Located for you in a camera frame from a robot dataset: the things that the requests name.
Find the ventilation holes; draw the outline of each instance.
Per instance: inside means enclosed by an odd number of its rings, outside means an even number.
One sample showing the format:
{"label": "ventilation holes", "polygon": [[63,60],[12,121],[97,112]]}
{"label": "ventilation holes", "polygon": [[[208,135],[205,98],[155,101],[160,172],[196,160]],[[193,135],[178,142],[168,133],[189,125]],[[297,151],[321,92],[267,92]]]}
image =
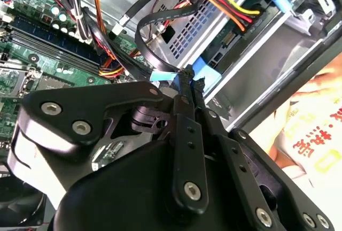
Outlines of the ventilation holes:
{"label": "ventilation holes", "polygon": [[204,1],[199,7],[199,11],[190,18],[189,22],[182,29],[178,37],[169,46],[171,53],[176,59],[178,59],[187,46],[190,45],[190,42],[198,34],[215,10],[216,7],[214,5],[209,1]]}

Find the cable tie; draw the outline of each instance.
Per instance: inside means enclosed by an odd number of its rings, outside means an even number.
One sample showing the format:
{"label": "cable tie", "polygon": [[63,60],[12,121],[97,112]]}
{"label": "cable tie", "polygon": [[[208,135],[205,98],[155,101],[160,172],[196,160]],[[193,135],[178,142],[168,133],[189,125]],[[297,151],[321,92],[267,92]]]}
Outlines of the cable tie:
{"label": "cable tie", "polygon": [[79,16],[74,15],[74,17],[75,17],[76,20],[81,20],[83,18],[83,13],[80,14]]}
{"label": "cable tie", "polygon": [[70,10],[70,13],[71,13],[73,16],[75,16],[75,15],[76,15],[76,10],[75,10],[75,8],[72,8],[72,9]]}

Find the silver metal panel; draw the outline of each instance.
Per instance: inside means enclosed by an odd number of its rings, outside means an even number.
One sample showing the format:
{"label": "silver metal panel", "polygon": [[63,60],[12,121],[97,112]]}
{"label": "silver metal panel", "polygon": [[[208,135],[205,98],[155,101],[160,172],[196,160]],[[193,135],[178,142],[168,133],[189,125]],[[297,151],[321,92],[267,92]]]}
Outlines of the silver metal panel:
{"label": "silver metal panel", "polygon": [[[235,0],[239,5],[244,1]],[[205,2],[198,14],[182,18],[172,24],[175,35],[168,43],[160,38],[151,49],[177,67],[193,64],[228,20],[223,12],[211,3]]]}
{"label": "silver metal panel", "polygon": [[224,95],[232,105],[232,117],[224,122],[225,128],[234,128],[240,118],[247,116],[254,106],[277,91],[278,85],[291,74],[293,67],[317,45],[317,41],[287,25],[280,26],[218,92],[218,96]]}
{"label": "silver metal panel", "polygon": [[222,75],[218,84],[205,96],[205,102],[208,103],[239,70],[253,57],[253,55],[272,37],[281,25],[291,16],[291,13],[279,13],[273,21],[264,29],[262,33],[245,49],[240,58]]}

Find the capacitor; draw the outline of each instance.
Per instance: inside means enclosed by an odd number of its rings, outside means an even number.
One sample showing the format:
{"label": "capacitor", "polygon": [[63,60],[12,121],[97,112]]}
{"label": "capacitor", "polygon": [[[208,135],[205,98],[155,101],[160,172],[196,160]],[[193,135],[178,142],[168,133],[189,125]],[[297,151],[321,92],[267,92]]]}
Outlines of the capacitor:
{"label": "capacitor", "polygon": [[64,66],[63,68],[63,74],[69,74],[70,67],[69,66]]}
{"label": "capacitor", "polygon": [[59,63],[59,64],[57,65],[56,72],[61,73],[62,71],[63,71],[63,64],[62,64],[62,63]]}
{"label": "capacitor", "polygon": [[73,37],[76,34],[76,27],[74,25],[71,25],[68,27],[68,34],[69,36]]}
{"label": "capacitor", "polygon": [[60,25],[60,31],[63,33],[68,33],[68,29],[67,29],[66,24]]}
{"label": "capacitor", "polygon": [[66,15],[66,12],[60,12],[59,16],[58,16],[58,19],[61,21],[61,22],[65,22],[68,18],[67,18],[67,15]]}
{"label": "capacitor", "polygon": [[54,20],[52,22],[52,28],[59,29],[60,28],[60,21],[59,20]]}
{"label": "capacitor", "polygon": [[57,15],[59,14],[59,12],[60,12],[58,5],[53,5],[53,6],[51,7],[50,11],[51,11],[52,14],[54,14],[54,15],[56,15],[56,16],[57,16]]}

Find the orange wire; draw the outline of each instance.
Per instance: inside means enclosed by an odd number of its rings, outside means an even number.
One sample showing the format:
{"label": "orange wire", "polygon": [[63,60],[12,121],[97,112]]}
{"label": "orange wire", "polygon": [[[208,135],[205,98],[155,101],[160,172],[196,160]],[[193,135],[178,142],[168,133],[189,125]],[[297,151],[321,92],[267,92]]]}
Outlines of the orange wire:
{"label": "orange wire", "polygon": [[237,26],[239,26],[239,28],[244,32],[245,31],[245,27],[241,24],[241,22],[239,22],[238,19],[236,19],[230,12],[228,12],[226,9],[224,9],[222,6],[220,6],[217,2],[215,2],[214,0],[208,0],[210,1],[213,5],[215,5],[218,9],[220,9],[222,12],[224,12],[226,15],[229,16],[230,19],[232,19]]}
{"label": "orange wire", "polygon": [[102,32],[106,32],[106,28],[102,19],[102,13],[101,13],[101,2],[100,0],[95,0],[96,5],[96,11],[97,11],[97,22],[102,30]]}

